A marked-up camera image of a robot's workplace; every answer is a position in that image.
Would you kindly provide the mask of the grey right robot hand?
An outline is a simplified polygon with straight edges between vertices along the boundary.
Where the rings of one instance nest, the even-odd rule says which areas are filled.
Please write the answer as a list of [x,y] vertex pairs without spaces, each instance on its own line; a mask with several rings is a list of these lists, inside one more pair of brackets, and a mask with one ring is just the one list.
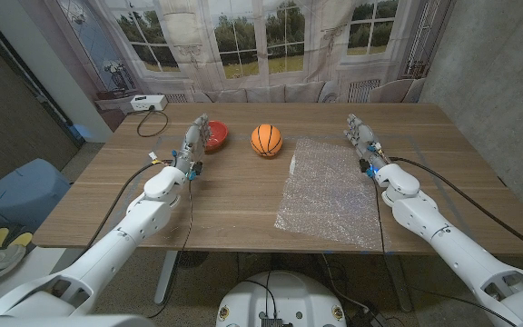
[[348,129],[343,133],[355,147],[360,170],[374,178],[380,168],[390,163],[390,159],[384,154],[379,138],[358,116],[349,114],[347,124]]

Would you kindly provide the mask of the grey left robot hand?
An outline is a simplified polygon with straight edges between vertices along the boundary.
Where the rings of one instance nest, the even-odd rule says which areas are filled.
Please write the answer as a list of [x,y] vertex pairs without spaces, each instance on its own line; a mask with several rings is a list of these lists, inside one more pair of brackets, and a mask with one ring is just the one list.
[[208,115],[202,114],[197,117],[186,131],[173,166],[189,176],[192,165],[202,160],[211,134]]

